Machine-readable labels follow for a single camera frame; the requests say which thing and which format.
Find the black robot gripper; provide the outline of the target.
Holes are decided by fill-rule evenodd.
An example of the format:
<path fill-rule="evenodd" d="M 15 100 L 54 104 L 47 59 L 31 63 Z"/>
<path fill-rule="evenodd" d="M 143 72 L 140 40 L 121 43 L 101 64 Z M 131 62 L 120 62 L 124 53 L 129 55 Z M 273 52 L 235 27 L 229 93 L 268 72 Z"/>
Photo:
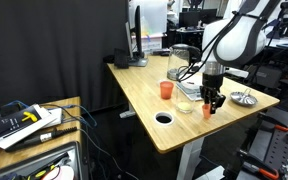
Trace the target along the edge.
<path fill-rule="evenodd" d="M 215 114 L 216 110 L 220 108 L 226 100 L 226 96 L 220 93 L 220 87 L 222 86 L 222 84 L 222 74 L 202 74 L 202 86 L 200 87 L 201 97 L 203 98 L 204 104 L 211 103 L 211 114 Z"/>

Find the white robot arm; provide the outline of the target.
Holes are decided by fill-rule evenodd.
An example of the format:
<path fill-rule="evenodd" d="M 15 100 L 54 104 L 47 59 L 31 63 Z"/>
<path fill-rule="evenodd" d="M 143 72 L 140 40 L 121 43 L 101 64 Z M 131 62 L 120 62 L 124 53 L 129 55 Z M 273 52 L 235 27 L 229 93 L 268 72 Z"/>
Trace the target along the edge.
<path fill-rule="evenodd" d="M 279 4 L 280 0 L 245 0 L 231 18 L 205 27 L 203 50 L 197 52 L 203 68 L 200 92 L 205 117 L 214 114 L 226 99 L 220 92 L 225 68 L 242 67 L 266 46 L 263 27 Z"/>

